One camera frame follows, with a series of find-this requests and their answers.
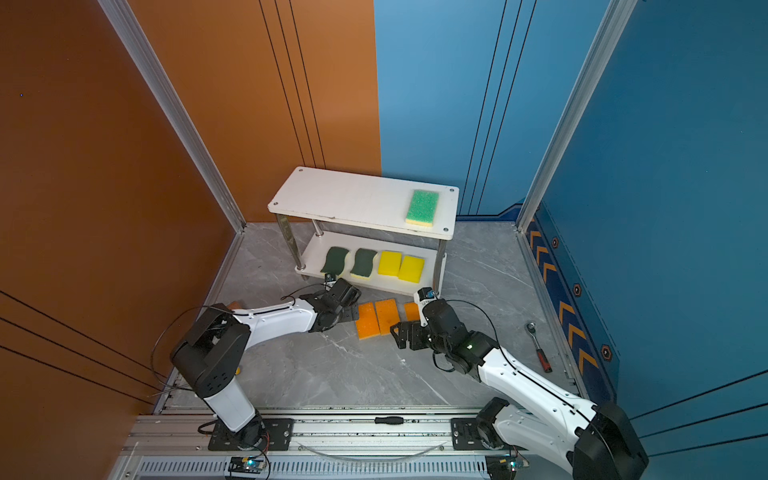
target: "orange wall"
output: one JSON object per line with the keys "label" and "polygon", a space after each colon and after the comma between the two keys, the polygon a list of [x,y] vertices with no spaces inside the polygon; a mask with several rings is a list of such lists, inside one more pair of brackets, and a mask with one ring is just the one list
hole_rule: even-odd
{"label": "orange wall", "polygon": [[[0,18],[0,290],[146,365],[204,300],[231,226],[95,0],[7,0]],[[154,384],[5,296],[0,317]],[[157,389],[4,321],[0,346],[3,476],[105,477]]]}
{"label": "orange wall", "polygon": [[248,221],[297,165],[381,174],[373,0],[130,0]]}

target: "orange chevron stripe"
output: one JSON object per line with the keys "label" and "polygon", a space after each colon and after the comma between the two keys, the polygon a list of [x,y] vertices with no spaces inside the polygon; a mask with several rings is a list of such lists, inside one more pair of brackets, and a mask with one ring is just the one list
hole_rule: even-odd
{"label": "orange chevron stripe", "polygon": [[552,270],[553,272],[558,271],[558,269],[554,268],[554,265],[551,263],[544,262],[544,285],[547,284],[547,270]]}
{"label": "orange chevron stripe", "polygon": [[596,369],[599,369],[598,361],[595,360],[592,355],[589,353],[586,353],[584,350],[579,349],[578,350],[578,371],[584,375],[584,361],[587,360],[589,363],[594,365]]}
{"label": "orange chevron stripe", "polygon": [[541,253],[549,253],[546,247],[536,247],[536,265],[541,262]]}
{"label": "orange chevron stripe", "polygon": [[531,250],[533,250],[533,237],[540,237],[541,232],[533,231],[531,232]]}
{"label": "orange chevron stripe", "polygon": [[561,325],[563,324],[563,311],[564,310],[567,310],[568,312],[571,312],[574,315],[576,315],[576,312],[574,312],[574,308],[572,306],[568,305],[565,302],[560,302],[560,324]]}
{"label": "orange chevron stripe", "polygon": [[574,333],[576,335],[579,335],[581,338],[585,340],[587,339],[587,337],[584,335],[584,332],[582,332],[581,329],[576,328],[575,326],[573,326],[573,324],[568,325],[568,345],[570,345],[571,348],[573,348],[574,346]]}

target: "blue wall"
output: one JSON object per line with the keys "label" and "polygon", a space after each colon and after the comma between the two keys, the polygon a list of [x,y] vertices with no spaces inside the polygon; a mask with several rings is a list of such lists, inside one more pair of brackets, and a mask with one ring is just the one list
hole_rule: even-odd
{"label": "blue wall", "polygon": [[607,4],[376,0],[382,174],[460,187],[461,214],[519,202]]}
{"label": "blue wall", "polygon": [[[638,2],[545,195],[617,347],[630,417],[766,368],[767,25],[765,2]],[[765,402],[766,377],[633,424],[645,435]],[[762,408],[644,444],[766,431]],[[660,456],[647,478],[765,478],[766,447]]]}

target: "dark green sponge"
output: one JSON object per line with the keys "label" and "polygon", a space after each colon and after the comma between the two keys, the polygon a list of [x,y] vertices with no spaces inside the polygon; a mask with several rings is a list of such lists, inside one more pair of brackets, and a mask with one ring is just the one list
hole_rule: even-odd
{"label": "dark green sponge", "polygon": [[349,250],[342,247],[330,247],[326,253],[326,264],[323,265],[321,273],[331,273],[337,277],[344,271],[344,260]]}
{"label": "dark green sponge", "polygon": [[375,250],[368,250],[367,248],[357,249],[355,252],[355,266],[352,267],[352,271],[349,273],[358,278],[370,278],[373,271],[373,257],[377,253]]}

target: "vent grille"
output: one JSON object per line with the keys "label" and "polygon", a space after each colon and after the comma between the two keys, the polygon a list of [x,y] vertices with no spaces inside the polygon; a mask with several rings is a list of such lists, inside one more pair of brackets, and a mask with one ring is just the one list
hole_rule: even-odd
{"label": "vent grille", "polygon": [[[270,455],[270,480],[280,478],[487,478],[485,458],[461,455],[419,458],[410,462],[344,462],[317,456]],[[150,457],[145,456],[138,477],[194,478],[227,477],[229,457]],[[249,478],[266,478],[266,469]]]}

